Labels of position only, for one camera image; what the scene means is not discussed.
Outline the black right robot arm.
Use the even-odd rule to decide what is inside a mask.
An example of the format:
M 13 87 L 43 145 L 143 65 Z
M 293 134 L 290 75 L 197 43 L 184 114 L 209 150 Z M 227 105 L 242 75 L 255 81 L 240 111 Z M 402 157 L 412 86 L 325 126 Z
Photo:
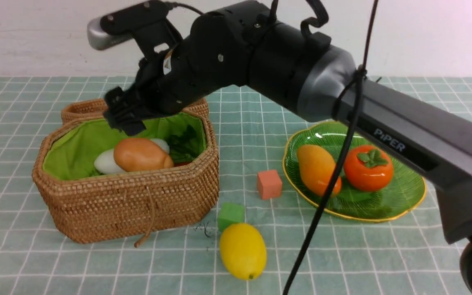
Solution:
M 329 20 L 318 0 L 300 28 L 255 0 L 199 13 L 182 38 L 167 19 L 178 2 L 147 0 L 87 25 L 92 48 L 134 39 L 143 53 L 129 89 L 106 93 L 104 117 L 134 136 L 143 120 L 177 114 L 225 86 L 249 86 L 300 118 L 334 119 L 434 184 L 447 243 L 469 240 L 461 276 L 472 293 L 472 123 L 365 77 L 352 55 L 310 32 Z

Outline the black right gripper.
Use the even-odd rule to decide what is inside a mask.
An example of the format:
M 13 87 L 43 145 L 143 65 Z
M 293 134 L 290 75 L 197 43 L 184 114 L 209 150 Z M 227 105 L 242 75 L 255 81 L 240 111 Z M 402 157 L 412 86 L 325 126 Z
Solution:
M 136 136 L 147 119 L 173 116 L 218 88 L 199 72 L 199 53 L 189 41 L 143 61 L 131 86 L 106 93 L 103 116 L 112 129 Z

